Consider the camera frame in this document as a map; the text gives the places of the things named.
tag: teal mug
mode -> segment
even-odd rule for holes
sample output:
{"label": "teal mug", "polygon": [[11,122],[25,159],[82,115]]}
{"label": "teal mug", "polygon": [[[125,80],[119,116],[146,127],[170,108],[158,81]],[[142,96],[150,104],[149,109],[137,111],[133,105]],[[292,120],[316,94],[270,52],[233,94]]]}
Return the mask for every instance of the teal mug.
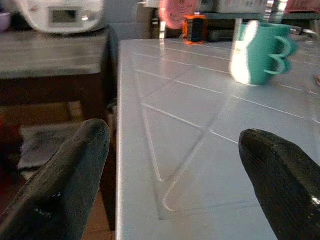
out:
{"label": "teal mug", "polygon": [[233,46],[229,69],[234,80],[246,85],[264,85],[272,76],[291,69],[287,59],[297,51],[289,38],[291,27],[250,21],[242,24]]}

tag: white table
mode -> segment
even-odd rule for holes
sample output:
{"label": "white table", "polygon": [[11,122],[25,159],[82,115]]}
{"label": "white table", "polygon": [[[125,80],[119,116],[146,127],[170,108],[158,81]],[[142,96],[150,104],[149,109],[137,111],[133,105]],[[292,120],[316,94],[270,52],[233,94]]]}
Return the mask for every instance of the white table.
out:
{"label": "white table", "polygon": [[275,240],[242,165],[257,128],[320,164],[320,47],[300,43],[289,74],[250,87],[228,73],[231,43],[120,45],[117,240]]}

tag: black object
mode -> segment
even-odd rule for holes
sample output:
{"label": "black object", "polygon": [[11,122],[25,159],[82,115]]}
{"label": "black object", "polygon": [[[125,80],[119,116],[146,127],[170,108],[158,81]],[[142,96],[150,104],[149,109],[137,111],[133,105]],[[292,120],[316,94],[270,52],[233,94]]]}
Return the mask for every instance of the black object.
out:
{"label": "black object", "polygon": [[27,23],[25,17],[21,13],[16,13],[11,16],[11,26],[16,31],[32,30],[32,27]]}
{"label": "black object", "polygon": [[302,33],[303,28],[299,26],[291,26],[290,32],[294,35],[300,35]]}
{"label": "black object", "polygon": [[320,167],[300,147],[270,132],[241,133],[239,153],[279,240],[320,239]]}
{"label": "black object", "polygon": [[3,213],[0,239],[81,240],[109,143],[109,128],[103,120],[85,121]]}
{"label": "black object", "polygon": [[203,27],[205,26],[205,19],[195,18],[195,19],[188,19],[188,35],[187,39],[191,42],[198,43],[203,42],[204,39],[204,30]]}
{"label": "black object", "polygon": [[105,31],[107,38],[100,65],[104,80],[105,105],[107,106],[113,99],[117,98],[119,40],[116,31],[110,25],[106,27]]}
{"label": "black object", "polygon": [[24,141],[22,138],[17,138],[9,143],[0,142],[0,166],[2,166],[6,172],[17,173],[17,164],[12,162],[11,157],[13,155],[20,155],[23,143]]}
{"label": "black object", "polygon": [[208,27],[206,40],[208,42],[232,41],[234,37],[234,29]]}

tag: appliance display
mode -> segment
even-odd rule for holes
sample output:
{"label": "appliance display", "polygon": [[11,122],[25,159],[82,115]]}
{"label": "appliance display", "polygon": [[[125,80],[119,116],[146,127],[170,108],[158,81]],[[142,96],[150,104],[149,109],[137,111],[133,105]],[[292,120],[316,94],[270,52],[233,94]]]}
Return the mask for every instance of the appliance display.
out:
{"label": "appliance display", "polygon": [[51,34],[76,34],[105,27],[105,0],[15,0],[29,25]]}

